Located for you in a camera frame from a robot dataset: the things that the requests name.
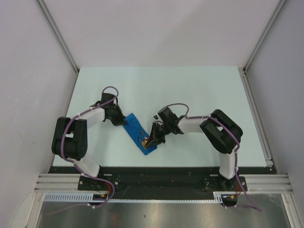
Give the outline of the blue cloth napkin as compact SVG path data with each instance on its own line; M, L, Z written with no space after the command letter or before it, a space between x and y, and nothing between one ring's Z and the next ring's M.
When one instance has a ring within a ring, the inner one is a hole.
M144 155L148 155L151 152L155 151L157 149L157 146L150 147L148 149L145 149L142 146L142 141L138 139L139 131L145 131L143 127L141 126L139 120L136 118L136 116L131 113L126 117L127 124L123 125L124 129L130 136L130 138L133 140L133 142L136 144L136 146L141 150L141 152Z

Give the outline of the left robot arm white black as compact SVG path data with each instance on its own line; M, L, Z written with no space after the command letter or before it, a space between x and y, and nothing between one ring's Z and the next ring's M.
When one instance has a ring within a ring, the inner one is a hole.
M106 120L114 126L127 124L117 96L110 93L102 93L101 100L73 118L58 118L51 146L53 154L89 177L88 184L95 190L104 186L105 178L99 175L100 166L87 154L88 130Z

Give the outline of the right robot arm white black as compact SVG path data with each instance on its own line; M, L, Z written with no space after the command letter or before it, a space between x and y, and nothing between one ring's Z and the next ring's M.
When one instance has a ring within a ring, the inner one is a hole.
M223 111L216 109L210 115L177 116L166 106L155 116L150 135L142 145L145 149L165 143L169 134L204 133L212 146L219 152L218 184L223 190L235 187L238 177L238 150L242 129Z

